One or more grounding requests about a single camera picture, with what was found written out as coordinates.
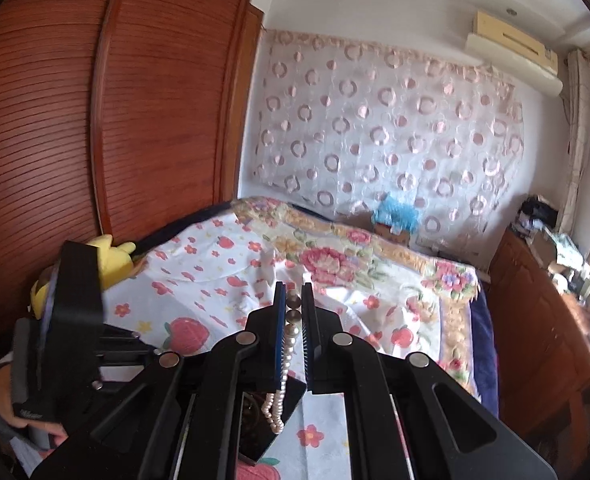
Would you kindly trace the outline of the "person's left hand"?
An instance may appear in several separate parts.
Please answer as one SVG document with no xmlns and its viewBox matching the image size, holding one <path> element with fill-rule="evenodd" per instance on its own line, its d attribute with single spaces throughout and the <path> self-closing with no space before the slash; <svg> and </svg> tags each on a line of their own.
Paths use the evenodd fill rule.
<svg viewBox="0 0 590 480">
<path fill-rule="evenodd" d="M 66 431 L 59 424 L 44 422 L 43 420 L 24 419 L 15 415 L 12 405 L 12 367 L 5 364 L 0 367 L 0 416 L 10 426 L 18 429 L 27 427 L 46 432 L 60 445 L 67 439 Z"/>
</svg>

